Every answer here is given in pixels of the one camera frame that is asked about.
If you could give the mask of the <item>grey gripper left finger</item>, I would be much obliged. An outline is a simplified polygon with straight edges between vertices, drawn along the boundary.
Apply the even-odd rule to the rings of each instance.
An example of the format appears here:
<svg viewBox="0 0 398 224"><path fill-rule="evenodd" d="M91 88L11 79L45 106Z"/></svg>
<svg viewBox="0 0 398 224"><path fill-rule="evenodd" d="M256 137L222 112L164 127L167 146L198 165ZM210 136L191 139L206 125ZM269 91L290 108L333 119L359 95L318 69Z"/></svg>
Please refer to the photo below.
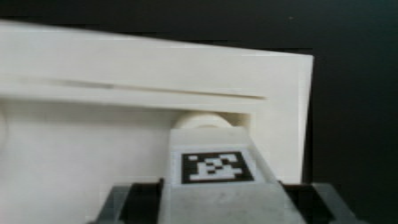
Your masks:
<svg viewBox="0 0 398 224"><path fill-rule="evenodd" d="M87 224L125 224L125 221L121 219L121 213L128 192L128 186L112 187L98 217Z"/></svg>

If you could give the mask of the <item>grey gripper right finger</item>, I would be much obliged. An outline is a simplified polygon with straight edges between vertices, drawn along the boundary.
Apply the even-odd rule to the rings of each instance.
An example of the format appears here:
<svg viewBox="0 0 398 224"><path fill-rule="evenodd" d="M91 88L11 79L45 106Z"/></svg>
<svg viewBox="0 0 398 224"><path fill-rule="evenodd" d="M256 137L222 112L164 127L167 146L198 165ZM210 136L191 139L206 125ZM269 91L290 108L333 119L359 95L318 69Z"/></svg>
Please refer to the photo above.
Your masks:
<svg viewBox="0 0 398 224"><path fill-rule="evenodd" d="M313 187L333 214L329 224L370 224L358 218L334 186L329 183L315 183Z"/></svg>

